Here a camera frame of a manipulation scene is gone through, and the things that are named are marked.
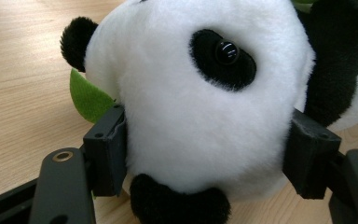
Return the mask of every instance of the panda plush toy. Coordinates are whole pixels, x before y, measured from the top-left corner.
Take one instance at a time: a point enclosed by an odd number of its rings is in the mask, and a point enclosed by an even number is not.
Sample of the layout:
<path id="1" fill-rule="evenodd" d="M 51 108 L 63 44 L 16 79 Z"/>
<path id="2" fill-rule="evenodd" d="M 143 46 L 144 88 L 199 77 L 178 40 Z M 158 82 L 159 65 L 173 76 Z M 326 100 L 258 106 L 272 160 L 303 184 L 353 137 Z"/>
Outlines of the panda plush toy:
<path id="1" fill-rule="evenodd" d="M 125 106 L 142 223 L 226 223 L 229 202 L 279 190 L 295 108 L 358 122 L 358 0 L 127 0 L 74 19 L 62 55 Z"/>

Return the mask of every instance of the black panda ear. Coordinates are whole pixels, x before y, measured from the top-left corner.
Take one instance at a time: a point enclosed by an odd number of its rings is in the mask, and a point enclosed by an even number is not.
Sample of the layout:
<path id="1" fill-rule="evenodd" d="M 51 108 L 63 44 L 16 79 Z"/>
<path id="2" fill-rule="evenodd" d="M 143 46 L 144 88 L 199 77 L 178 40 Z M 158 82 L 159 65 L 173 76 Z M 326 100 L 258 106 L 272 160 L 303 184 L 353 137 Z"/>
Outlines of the black panda ear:
<path id="1" fill-rule="evenodd" d="M 63 30 L 61 37 L 61 53 L 63 58 L 79 72 L 85 72 L 84 57 L 98 24 L 90 18 L 78 17 Z"/>

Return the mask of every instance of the panda head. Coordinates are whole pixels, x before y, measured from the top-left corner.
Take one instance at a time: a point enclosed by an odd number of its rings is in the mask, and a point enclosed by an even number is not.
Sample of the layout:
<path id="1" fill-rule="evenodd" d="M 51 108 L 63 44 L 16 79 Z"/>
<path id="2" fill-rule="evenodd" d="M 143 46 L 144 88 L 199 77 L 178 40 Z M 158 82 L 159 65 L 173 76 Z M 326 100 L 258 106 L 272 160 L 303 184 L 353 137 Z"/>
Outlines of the panda head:
<path id="1" fill-rule="evenodd" d="M 133 175 L 230 199 L 282 185 L 313 60 L 289 0 L 128 0 L 99 25 L 74 20 L 62 54 L 125 106 Z"/>

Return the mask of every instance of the panda eye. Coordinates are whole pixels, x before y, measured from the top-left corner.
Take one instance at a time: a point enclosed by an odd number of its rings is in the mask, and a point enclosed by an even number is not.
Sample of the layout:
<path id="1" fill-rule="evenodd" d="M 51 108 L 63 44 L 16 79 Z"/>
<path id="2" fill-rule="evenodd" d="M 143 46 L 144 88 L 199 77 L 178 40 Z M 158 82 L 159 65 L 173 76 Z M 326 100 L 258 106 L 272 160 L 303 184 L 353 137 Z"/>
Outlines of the panda eye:
<path id="1" fill-rule="evenodd" d="M 193 34 L 190 54 L 203 78 L 227 91 L 240 91 L 255 79 L 254 59 L 212 30 Z"/>
<path id="2" fill-rule="evenodd" d="M 228 40 L 221 40 L 214 51 L 216 60 L 223 65 L 234 64 L 240 57 L 240 49 Z"/>

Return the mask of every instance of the wood grain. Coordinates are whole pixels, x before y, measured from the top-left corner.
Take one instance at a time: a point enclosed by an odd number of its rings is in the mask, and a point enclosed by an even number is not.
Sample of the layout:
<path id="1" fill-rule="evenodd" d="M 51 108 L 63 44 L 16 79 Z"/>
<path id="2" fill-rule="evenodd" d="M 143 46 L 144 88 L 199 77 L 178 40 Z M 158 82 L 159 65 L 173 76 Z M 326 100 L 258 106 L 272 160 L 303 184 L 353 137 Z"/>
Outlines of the wood grain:
<path id="1" fill-rule="evenodd" d="M 72 18 L 101 21 L 121 2 L 0 0 L 0 194 L 36 178 L 49 152 L 82 144 L 91 124 L 73 107 L 60 37 Z M 339 135 L 342 151 L 358 148 L 358 125 Z M 271 199 L 234 203 L 230 223 L 331 223 L 329 195 L 304 201 L 287 185 Z M 127 195 L 95 207 L 98 223 L 138 223 Z"/>

